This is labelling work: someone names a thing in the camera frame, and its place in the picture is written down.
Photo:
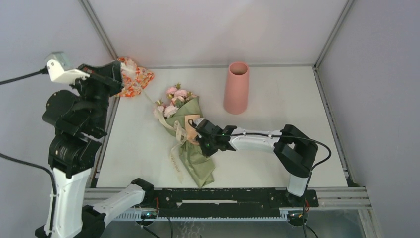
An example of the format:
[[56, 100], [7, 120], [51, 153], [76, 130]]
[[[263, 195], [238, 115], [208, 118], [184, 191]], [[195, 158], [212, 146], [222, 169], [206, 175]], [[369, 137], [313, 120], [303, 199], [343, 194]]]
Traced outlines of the green pink flower bouquet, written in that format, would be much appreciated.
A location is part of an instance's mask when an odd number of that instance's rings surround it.
[[[203, 117], [199, 105], [199, 96], [191, 91], [181, 88], [178, 83], [171, 86], [166, 91], [167, 102], [157, 100], [160, 112], [163, 112], [168, 124], [174, 125], [176, 120], [180, 121], [181, 126], [188, 133], [188, 141], [181, 145], [176, 152], [176, 161], [181, 162], [198, 187], [203, 187], [214, 182], [212, 175], [215, 164], [211, 157], [202, 155], [199, 143], [196, 141], [197, 132], [191, 126], [191, 123]], [[175, 137], [175, 132], [165, 130]]]

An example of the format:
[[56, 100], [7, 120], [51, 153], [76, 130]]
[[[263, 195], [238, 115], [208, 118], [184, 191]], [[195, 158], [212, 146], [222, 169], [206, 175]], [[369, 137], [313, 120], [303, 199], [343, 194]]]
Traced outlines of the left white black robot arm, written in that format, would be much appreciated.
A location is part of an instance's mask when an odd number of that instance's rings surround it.
[[46, 223], [36, 229], [38, 238], [98, 238], [106, 226], [128, 208], [148, 207], [155, 200], [154, 186], [133, 180], [121, 192], [94, 205], [84, 205], [87, 180], [95, 163], [100, 139], [106, 136], [111, 96], [123, 89], [121, 63], [86, 64], [72, 69], [58, 59], [47, 61], [50, 80], [77, 90], [55, 92], [46, 103], [44, 122], [55, 128], [48, 150], [54, 182]]

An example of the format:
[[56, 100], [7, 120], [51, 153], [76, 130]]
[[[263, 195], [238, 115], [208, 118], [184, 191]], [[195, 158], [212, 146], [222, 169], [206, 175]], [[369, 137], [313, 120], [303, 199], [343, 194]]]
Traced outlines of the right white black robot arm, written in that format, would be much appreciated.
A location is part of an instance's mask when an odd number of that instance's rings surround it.
[[189, 119], [187, 123], [197, 132], [195, 140], [206, 157], [218, 151], [243, 150], [275, 155], [290, 174], [287, 202], [300, 206], [306, 200], [305, 191], [318, 145], [295, 126], [287, 124], [281, 130], [254, 131], [234, 125], [221, 128], [205, 118]]

